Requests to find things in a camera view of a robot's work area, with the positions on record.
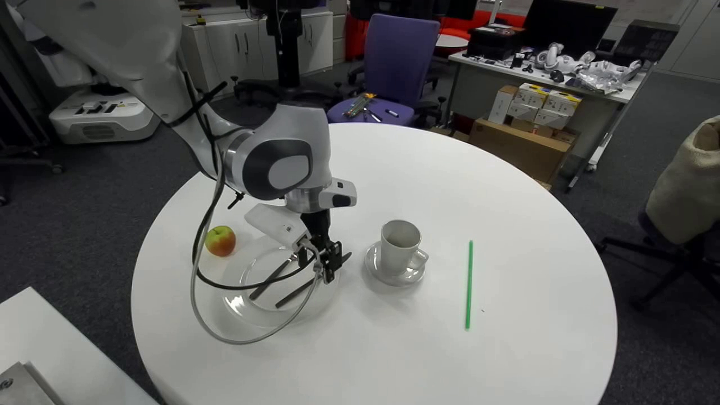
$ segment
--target saucer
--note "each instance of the saucer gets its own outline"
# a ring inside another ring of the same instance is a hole
[[[369,249],[369,271],[383,280],[383,282],[389,282],[389,286],[416,286],[418,280],[424,280],[424,273],[425,273],[425,261],[418,258],[418,253],[415,253],[408,262],[408,268],[398,273],[383,273],[380,270],[380,243],[376,243],[371,249]]]

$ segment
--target chair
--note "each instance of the chair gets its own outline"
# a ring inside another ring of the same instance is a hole
[[[364,44],[364,91],[379,98],[366,108],[385,124],[409,126],[435,111],[421,106],[428,68],[439,35],[436,20],[374,14]],[[366,115],[347,117],[353,98],[329,110],[331,120],[371,120]]]
[[[702,120],[690,133],[650,191],[641,226],[652,244],[604,239],[609,246],[654,255],[672,268],[650,288],[640,306],[648,306],[682,273],[690,273],[720,302],[720,261],[706,251],[706,239],[720,221],[720,115]]]

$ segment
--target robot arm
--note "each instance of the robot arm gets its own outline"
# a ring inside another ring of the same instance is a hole
[[[329,243],[327,209],[355,205],[353,185],[331,176],[322,110],[280,106],[262,128],[247,131],[196,101],[201,93],[175,63],[183,30],[175,0],[6,2],[65,52],[141,98],[189,144],[210,177],[219,177],[222,164],[234,191],[259,200],[285,197],[285,214],[299,214],[313,243],[325,243],[317,249]],[[267,209],[247,221],[272,239],[281,231],[267,221]]]
[[[45,30],[23,20],[23,16],[14,7],[6,9],[16,26],[23,30],[24,41],[37,50],[41,63],[45,65],[48,73],[59,88],[92,84],[92,72],[85,63],[68,54],[61,44],[48,38]]]

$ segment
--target white mug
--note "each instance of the white mug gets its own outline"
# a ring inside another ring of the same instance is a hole
[[[429,258],[421,246],[421,230],[408,221],[389,221],[380,231],[379,279],[401,282],[418,279]]]

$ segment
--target black cable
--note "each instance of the black cable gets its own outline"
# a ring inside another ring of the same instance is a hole
[[[234,200],[227,205],[227,209],[234,209],[234,205],[238,205],[243,197],[245,197],[245,191],[243,192],[234,191]]]
[[[213,134],[213,140],[230,137],[230,134],[234,134],[234,133],[238,133],[238,131],[241,131],[241,128],[232,128],[232,131],[219,133],[219,134]]]
[[[184,73],[184,84],[187,84],[189,98],[192,98],[192,104],[196,106],[196,93],[194,93],[194,88],[192,88],[192,83],[189,83],[189,77],[187,77],[187,72],[183,72],[183,73]],[[203,273],[201,262],[199,262],[199,258],[201,258],[201,239],[203,239],[203,234],[208,231],[210,221],[211,221],[211,216],[213,216],[213,212],[216,212],[216,207],[219,207],[219,203],[221,203],[222,191],[225,191],[225,167],[219,167],[219,155],[221,155],[221,153],[219,153],[219,145],[216,145],[216,140],[219,140],[219,137],[211,134],[208,115],[201,117],[201,110],[199,110],[199,108],[194,108],[192,111],[196,115],[196,119],[199,119],[199,124],[201,124],[201,128],[203,128],[203,134],[205,134],[205,140],[210,142],[211,162],[213,162],[213,168],[216,168],[216,188],[213,188],[211,203],[210,203],[210,207],[208,207],[208,212],[205,212],[205,216],[203,216],[203,221],[201,221],[201,224],[199,224],[196,239],[194,239],[194,270],[196,270],[196,277],[199,277],[203,282],[213,286],[213,288],[221,288],[221,290],[257,290],[257,288],[262,288],[262,286],[267,288],[267,286],[272,286],[272,282],[276,282],[276,280],[291,279],[291,277],[299,273],[302,270],[306,270],[309,262],[316,261],[316,253],[313,253],[313,258],[309,258],[309,261],[306,261],[302,268],[298,268],[295,271],[288,271],[288,273],[283,273],[283,277],[274,277],[274,279],[262,280],[262,282],[227,286],[227,282],[216,282],[216,280],[211,280],[211,279],[208,279],[208,277]]]
[[[181,117],[175,117],[173,120],[168,120],[166,126],[181,126],[183,120],[187,120],[192,115],[196,115],[205,104],[210,104],[222,88],[227,88],[227,81],[221,81],[216,88],[211,88],[208,93],[201,97],[201,101],[196,101],[196,97],[192,97],[192,106],[189,110],[184,110]]]

